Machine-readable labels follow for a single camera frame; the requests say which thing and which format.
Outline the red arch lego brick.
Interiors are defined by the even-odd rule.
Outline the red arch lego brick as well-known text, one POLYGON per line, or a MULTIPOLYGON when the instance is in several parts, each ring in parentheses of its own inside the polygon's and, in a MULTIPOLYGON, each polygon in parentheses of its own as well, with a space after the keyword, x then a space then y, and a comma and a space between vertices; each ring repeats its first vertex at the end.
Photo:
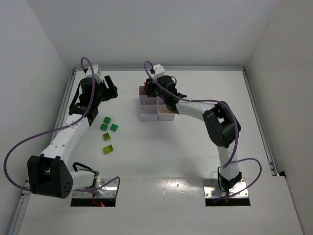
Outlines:
POLYGON ((144 83, 144 92, 145 94, 149 97, 150 96, 150 92, 149 92, 149 84, 148 83, 144 83))

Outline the small green lego brick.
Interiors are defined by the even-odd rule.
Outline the small green lego brick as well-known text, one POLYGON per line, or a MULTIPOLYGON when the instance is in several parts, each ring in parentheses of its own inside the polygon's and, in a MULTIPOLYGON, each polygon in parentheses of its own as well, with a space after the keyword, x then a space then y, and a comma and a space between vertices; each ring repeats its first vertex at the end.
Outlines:
POLYGON ((110 124, 111 118, 110 118, 110 117, 105 117, 105 118, 103 119, 103 122, 104 122, 105 124, 110 124))

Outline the green and yellow lego stack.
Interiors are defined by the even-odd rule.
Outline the green and yellow lego stack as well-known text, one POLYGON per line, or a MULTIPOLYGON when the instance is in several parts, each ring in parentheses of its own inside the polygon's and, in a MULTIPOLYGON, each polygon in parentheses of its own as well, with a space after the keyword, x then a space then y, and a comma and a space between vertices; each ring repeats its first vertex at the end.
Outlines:
POLYGON ((113 146, 112 145, 105 146, 103 148, 103 152, 104 152, 104 154, 112 153, 113 152, 113 146))

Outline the orange lego brick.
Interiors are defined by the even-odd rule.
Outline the orange lego brick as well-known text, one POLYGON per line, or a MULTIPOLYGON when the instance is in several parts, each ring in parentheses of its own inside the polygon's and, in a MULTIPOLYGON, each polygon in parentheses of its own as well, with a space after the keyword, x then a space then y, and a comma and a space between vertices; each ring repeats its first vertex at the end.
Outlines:
POLYGON ((159 109, 159 113, 160 114, 170 114, 170 115, 174 115, 175 113, 168 110, 168 109, 159 109))

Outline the yellow-green lego brick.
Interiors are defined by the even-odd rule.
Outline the yellow-green lego brick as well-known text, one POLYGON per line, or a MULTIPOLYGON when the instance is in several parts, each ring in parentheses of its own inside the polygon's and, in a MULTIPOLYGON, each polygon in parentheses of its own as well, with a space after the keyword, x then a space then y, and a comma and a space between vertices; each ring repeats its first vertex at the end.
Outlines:
POLYGON ((109 133, 104 133, 104 134, 103 134, 103 139, 104 139, 104 141, 110 140, 111 137, 110 137, 109 133))

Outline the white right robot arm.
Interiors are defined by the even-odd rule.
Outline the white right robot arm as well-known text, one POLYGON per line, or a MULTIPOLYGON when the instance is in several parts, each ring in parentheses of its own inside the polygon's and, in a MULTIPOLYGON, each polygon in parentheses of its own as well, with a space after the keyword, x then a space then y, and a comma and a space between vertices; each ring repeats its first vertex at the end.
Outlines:
POLYGON ((146 79, 144 90, 148 97, 159 97, 169 111, 204 122, 209 138, 218 148, 220 188, 229 193, 242 179, 236 154, 241 126, 237 120, 233 120, 227 103, 191 101, 177 92, 176 83, 168 75, 159 77, 156 83, 150 78, 146 79))

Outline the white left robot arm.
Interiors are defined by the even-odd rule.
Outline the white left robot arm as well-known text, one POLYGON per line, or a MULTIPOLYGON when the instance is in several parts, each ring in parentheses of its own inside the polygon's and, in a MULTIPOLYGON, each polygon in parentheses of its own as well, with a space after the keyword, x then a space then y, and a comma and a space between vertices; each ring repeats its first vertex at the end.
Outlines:
POLYGON ((70 172, 67 163, 82 134, 92 125, 103 101, 118 96, 110 76, 100 83, 83 78, 69 106, 65 129, 51 144, 27 162, 30 191, 33 194, 65 199, 71 191, 97 193, 101 189, 98 171, 84 167, 70 172))

